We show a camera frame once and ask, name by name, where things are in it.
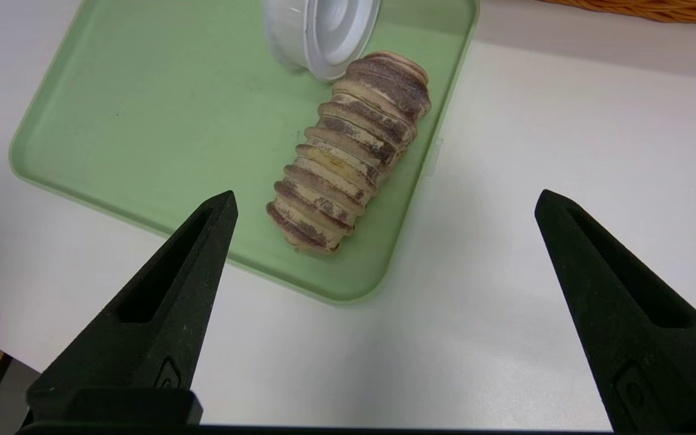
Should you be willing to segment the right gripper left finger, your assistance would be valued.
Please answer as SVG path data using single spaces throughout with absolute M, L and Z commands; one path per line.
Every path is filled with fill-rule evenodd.
M 213 196 L 70 342 L 27 391 L 34 424 L 182 426 L 238 217 Z

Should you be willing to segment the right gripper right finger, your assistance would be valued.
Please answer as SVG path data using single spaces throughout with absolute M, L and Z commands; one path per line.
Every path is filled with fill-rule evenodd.
M 613 430 L 696 433 L 696 309 L 566 196 L 534 217 Z

